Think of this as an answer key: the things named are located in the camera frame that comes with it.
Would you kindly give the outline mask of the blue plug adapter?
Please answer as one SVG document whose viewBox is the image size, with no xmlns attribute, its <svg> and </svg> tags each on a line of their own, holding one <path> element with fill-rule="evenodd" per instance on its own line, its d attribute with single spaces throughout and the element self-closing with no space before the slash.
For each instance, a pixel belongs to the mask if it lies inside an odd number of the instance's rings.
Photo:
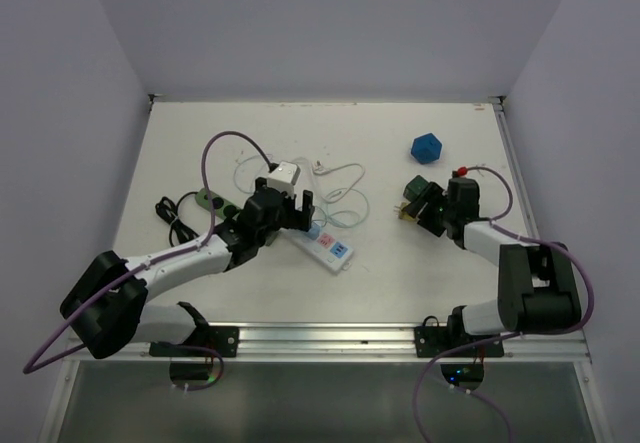
<svg viewBox="0 0 640 443">
<path fill-rule="evenodd" d="M 410 155 L 420 164 L 437 161 L 442 152 L 442 143 L 433 133 L 416 137 L 411 145 Z"/>
</svg>

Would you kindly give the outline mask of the white power strip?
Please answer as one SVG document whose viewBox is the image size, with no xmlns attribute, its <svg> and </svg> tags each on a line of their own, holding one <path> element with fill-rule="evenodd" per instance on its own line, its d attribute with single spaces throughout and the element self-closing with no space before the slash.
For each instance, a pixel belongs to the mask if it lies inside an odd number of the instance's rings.
<svg viewBox="0 0 640 443">
<path fill-rule="evenodd" d="M 316 241 L 308 239 L 306 232 L 300 230 L 284 230 L 283 236 L 332 274 L 338 274 L 348 268 L 354 255 L 352 246 L 322 227 Z"/>
</svg>

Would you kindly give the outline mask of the green power strip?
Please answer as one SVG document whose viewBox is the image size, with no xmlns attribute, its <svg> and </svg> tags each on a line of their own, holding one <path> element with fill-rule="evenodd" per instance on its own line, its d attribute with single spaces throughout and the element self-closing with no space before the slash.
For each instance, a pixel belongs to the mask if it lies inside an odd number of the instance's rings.
<svg viewBox="0 0 640 443">
<path fill-rule="evenodd" d="M 214 210 L 217 223 L 223 222 L 227 217 L 236 218 L 240 211 L 240 207 L 235 203 L 232 203 L 215 192 L 208 194 L 205 188 L 202 188 L 196 193 L 195 200 L 204 210 L 208 212 Z"/>
</svg>

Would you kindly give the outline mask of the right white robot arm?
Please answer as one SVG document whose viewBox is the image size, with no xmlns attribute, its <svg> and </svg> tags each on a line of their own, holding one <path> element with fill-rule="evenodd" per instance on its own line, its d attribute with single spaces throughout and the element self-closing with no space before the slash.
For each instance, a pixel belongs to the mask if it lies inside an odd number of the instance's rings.
<svg viewBox="0 0 640 443">
<path fill-rule="evenodd" d="M 577 325 L 582 308 L 565 248 L 526 242 L 498 231 L 480 216 L 480 187 L 458 174 L 442 188 L 421 176 L 405 187 L 400 214 L 436 237 L 498 269 L 497 296 L 454 308 L 444 326 L 424 326 L 424 337 L 457 355 L 468 355 L 483 339 L 502 333 L 564 332 Z"/>
</svg>

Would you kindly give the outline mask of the dark green plug adapter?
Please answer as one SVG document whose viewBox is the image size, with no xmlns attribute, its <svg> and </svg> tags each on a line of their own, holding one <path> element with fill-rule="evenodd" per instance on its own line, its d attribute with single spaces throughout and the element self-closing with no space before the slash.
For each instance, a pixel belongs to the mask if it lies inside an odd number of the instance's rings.
<svg viewBox="0 0 640 443">
<path fill-rule="evenodd" d="M 420 200 L 424 196 L 424 192 L 428 188 L 429 184 L 430 182 L 424 177 L 416 175 L 406 184 L 403 190 L 404 199 L 409 203 Z"/>
</svg>

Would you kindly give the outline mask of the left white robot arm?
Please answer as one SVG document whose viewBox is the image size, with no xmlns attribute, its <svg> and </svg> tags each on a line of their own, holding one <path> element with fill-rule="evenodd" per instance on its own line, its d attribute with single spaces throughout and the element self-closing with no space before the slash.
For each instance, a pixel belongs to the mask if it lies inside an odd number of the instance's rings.
<svg viewBox="0 0 640 443">
<path fill-rule="evenodd" d="M 139 257 L 99 254 L 61 303 L 60 313 L 96 359 L 110 357 L 130 343 L 159 344 L 197 355 L 211 342 L 205 317 L 190 303 L 163 307 L 153 305 L 153 299 L 247 263 L 281 229 L 309 230 L 313 212 L 311 191 L 296 196 L 258 178 L 244 207 L 212 233 Z"/>
</svg>

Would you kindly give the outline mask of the yellow plug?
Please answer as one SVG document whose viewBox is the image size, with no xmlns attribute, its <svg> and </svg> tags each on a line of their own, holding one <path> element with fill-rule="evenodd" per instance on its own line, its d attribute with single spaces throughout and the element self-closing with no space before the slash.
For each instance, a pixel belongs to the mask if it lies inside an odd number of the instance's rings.
<svg viewBox="0 0 640 443">
<path fill-rule="evenodd" d="M 409 213 L 405 211 L 405 208 L 409 205 L 408 202 L 401 202 L 399 205 L 394 207 L 394 212 L 397 215 L 399 220 L 415 222 L 416 218 L 411 216 Z"/>
</svg>

